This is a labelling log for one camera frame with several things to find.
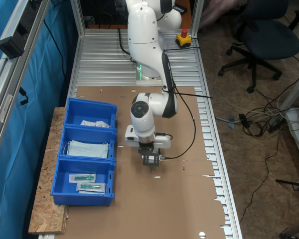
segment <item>blue storage bin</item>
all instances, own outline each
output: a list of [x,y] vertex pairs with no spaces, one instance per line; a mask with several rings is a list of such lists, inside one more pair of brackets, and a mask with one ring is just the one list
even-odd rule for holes
[[[85,160],[58,157],[51,187],[57,205],[109,206],[114,199],[113,174],[115,163],[105,160]],[[69,183],[69,174],[96,173],[96,183],[105,183],[105,194],[81,194],[76,183]]]
[[68,98],[64,123],[66,125],[80,125],[83,120],[89,122],[103,121],[110,126],[108,129],[116,130],[117,109],[117,106],[109,103]]
[[67,143],[69,141],[78,141],[81,143],[93,143],[93,144],[109,144],[108,155],[106,158],[97,157],[83,157],[86,159],[99,159],[115,161],[114,147],[115,147],[116,132],[113,130],[107,130],[98,127],[81,127],[81,126],[63,126],[62,136],[59,146],[58,156],[66,156],[79,158],[82,156],[67,156]]

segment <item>office chair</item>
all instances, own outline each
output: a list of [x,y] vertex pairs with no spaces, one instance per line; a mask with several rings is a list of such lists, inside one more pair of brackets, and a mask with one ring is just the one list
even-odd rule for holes
[[248,64],[248,69],[252,69],[253,79],[252,86],[247,88],[248,93],[253,93],[256,87],[257,64],[274,71],[273,79],[278,80],[282,72],[265,60],[284,59],[299,52],[299,39],[293,33],[296,24],[293,25],[292,22],[287,27],[271,20],[284,16],[287,8],[288,0],[248,0],[245,10],[236,19],[240,26],[235,35],[248,51],[232,45],[226,54],[231,55],[234,50],[245,58],[222,66],[218,75],[223,76],[226,68]]

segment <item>face mask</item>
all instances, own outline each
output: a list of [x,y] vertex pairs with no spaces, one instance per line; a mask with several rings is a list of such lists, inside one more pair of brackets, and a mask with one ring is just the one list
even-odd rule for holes
[[95,157],[95,158],[106,158],[108,155],[109,144],[91,144],[81,143],[78,141],[70,141],[65,145],[68,147],[67,155],[69,156],[83,156],[83,157]]

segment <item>metal table frame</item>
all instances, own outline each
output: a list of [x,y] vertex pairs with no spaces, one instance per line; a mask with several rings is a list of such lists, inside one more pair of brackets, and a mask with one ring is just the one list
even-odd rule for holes
[[[85,29],[79,0],[71,0],[78,30],[78,42],[72,68],[68,97],[76,97],[78,86],[161,86],[158,81],[136,82],[136,68],[130,57],[119,48],[118,33],[112,29]],[[197,37],[204,0],[196,0],[191,29]],[[127,31],[121,30],[123,46],[127,48]],[[175,33],[163,34],[167,48],[175,48]],[[199,46],[194,40],[193,46]],[[209,96],[200,51],[195,49],[167,52],[177,86],[193,86],[198,95]],[[215,176],[212,176],[221,201],[226,223],[226,238],[242,239],[233,194],[227,174],[224,155],[212,110],[211,100],[197,98],[207,158],[212,160]],[[52,239],[54,235],[39,235],[39,239]]]

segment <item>floor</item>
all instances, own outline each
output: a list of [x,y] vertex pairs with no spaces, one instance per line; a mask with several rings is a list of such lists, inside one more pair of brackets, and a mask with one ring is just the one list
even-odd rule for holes
[[[295,17],[296,9],[299,9],[299,0],[290,0],[286,13],[290,21]],[[284,17],[279,21],[288,25]],[[235,52],[231,56],[225,54],[231,43],[237,42],[232,37],[232,24],[233,17],[224,16],[218,23],[201,32],[199,40],[209,92],[214,97],[214,114],[224,119],[234,116],[237,120],[238,114],[245,114],[246,111],[229,105],[219,95],[230,103],[249,110],[264,106],[267,102],[257,93],[246,92],[246,88],[251,85],[251,72],[247,66],[230,68],[225,71],[223,77],[217,76],[222,65],[242,58]],[[299,26],[294,32],[299,37]],[[299,62],[295,58],[289,58],[270,63],[281,69],[283,74],[280,80],[274,81],[271,79],[273,73],[270,70],[258,67],[257,89],[266,96],[275,98],[299,77]],[[276,179],[299,179],[299,152],[288,127],[263,140],[247,136],[238,125],[232,129],[227,123],[217,121],[217,128],[239,220],[250,203],[252,192],[267,175],[264,160],[275,154],[279,138],[277,155],[267,161],[269,177],[254,194],[252,205],[240,223],[243,238],[277,239],[285,228],[298,225],[299,191],[293,191],[291,186],[275,182]]]

